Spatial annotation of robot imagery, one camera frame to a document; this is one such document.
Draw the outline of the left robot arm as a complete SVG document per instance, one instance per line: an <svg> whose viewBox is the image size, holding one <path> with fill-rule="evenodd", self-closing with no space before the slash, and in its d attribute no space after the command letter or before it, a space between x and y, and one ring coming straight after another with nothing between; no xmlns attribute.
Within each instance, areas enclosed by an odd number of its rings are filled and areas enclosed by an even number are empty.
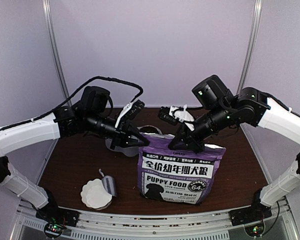
<svg viewBox="0 0 300 240"><path fill-rule="evenodd" d="M30 202L51 222L62 218L53 194L20 174L7 154L49 140L92 132L99 138L111 139L110 148L147 146L150 142L131 122L144 108L140 100L128 103L117 119L105 116L110 92L98 86L85 87L81 99L73 106L62 104L44 117L0 127L0 185Z"/></svg>

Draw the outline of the purple puppy food bag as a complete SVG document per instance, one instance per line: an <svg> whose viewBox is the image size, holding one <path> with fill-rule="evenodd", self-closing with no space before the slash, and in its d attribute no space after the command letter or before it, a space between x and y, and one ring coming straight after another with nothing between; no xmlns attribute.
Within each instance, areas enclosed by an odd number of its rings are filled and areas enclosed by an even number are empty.
<svg viewBox="0 0 300 240"><path fill-rule="evenodd" d="M172 134L144 133L149 145L138 152L138 189L144 198L199 205L210 194L226 148L205 144L204 151L171 150Z"/></svg>

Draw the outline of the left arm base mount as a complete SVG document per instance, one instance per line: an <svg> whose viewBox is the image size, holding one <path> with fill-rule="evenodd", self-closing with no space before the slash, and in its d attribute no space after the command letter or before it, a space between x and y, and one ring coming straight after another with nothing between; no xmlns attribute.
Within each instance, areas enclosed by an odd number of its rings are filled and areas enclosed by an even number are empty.
<svg viewBox="0 0 300 240"><path fill-rule="evenodd" d="M79 220L80 213L76 210L61 208L57 216L47 216L40 209L36 210L35 217L42 219L49 224L61 227L75 227Z"/></svg>

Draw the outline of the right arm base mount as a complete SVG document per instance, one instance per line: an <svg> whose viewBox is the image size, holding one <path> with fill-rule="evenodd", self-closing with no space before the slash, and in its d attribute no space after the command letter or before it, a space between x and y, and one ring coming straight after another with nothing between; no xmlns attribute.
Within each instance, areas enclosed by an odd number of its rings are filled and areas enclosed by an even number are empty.
<svg viewBox="0 0 300 240"><path fill-rule="evenodd" d="M245 225L272 216L270 207L244 207L240 209L231 210L229 217L232 226Z"/></svg>

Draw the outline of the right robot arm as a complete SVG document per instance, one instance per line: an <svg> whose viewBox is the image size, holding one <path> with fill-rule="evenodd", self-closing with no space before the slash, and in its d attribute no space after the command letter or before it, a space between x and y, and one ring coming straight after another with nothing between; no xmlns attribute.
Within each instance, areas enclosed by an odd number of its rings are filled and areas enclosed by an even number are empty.
<svg viewBox="0 0 300 240"><path fill-rule="evenodd" d="M170 142L171 149L204 150L205 139L233 125L246 123L278 133L300 145L300 115L273 95L253 87L243 88L233 95L217 75L212 75L193 89L192 93L207 110L203 116L191 119L187 107L168 108L167 120L183 125ZM300 186L300 152L283 174L255 193L254 202L246 210L249 220L258 220L266 209Z"/></svg>

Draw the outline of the metal food scoop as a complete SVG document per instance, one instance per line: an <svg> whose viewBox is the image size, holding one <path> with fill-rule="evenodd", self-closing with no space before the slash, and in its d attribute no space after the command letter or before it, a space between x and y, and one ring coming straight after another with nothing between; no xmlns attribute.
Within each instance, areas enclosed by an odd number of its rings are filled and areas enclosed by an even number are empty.
<svg viewBox="0 0 300 240"><path fill-rule="evenodd" d="M112 195L113 197L117 197L118 193L117 193L115 179L110 175L104 174L101 168L98 170L98 172L102 177L101 181L105 191L110 195Z"/></svg>

